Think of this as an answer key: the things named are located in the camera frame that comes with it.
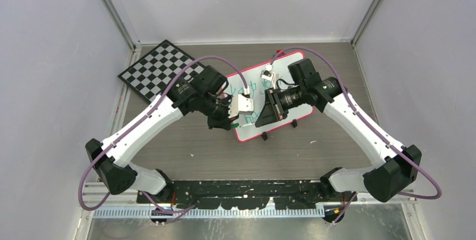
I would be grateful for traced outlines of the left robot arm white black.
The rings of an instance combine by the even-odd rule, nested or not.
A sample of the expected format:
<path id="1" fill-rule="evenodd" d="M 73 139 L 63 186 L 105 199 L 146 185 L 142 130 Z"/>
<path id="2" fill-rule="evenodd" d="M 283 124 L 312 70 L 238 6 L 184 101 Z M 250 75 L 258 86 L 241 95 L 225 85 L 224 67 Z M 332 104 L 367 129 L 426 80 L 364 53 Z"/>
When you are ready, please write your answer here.
<path id="1" fill-rule="evenodd" d="M 172 196 L 170 179 L 159 169 L 146 169 L 131 160 L 161 130 L 190 112 L 207 116 L 210 127 L 230 129 L 230 99 L 216 97 L 226 82 L 227 77 L 212 66 L 190 81 L 179 77 L 166 95 L 158 95 L 119 133 L 103 141 L 89 140 L 86 153 L 109 193 L 118 195 L 132 189 L 149 193 L 159 203 L 167 202 Z"/>

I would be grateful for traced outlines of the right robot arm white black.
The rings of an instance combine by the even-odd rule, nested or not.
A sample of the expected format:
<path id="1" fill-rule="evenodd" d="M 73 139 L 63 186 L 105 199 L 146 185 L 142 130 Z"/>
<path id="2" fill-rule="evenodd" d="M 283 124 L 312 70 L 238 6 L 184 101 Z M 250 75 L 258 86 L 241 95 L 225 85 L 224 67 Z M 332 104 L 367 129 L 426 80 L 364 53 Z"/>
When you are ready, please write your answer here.
<path id="1" fill-rule="evenodd" d="M 265 90 L 263 109 L 255 126 L 284 120 L 290 109 L 308 104 L 339 124 L 371 163 L 369 168 L 337 167 L 323 175 L 320 191 L 324 199 L 334 201 L 344 192 L 365 192 L 387 202 L 416 180 L 418 171 L 407 162 L 421 161 L 422 153 L 415 145 L 406 147 L 385 133 L 360 109 L 337 78 L 321 79 L 310 59 L 301 59 L 287 68 L 293 83 L 285 90 L 279 89 L 272 65 L 261 71 L 261 78 L 273 86 Z"/>

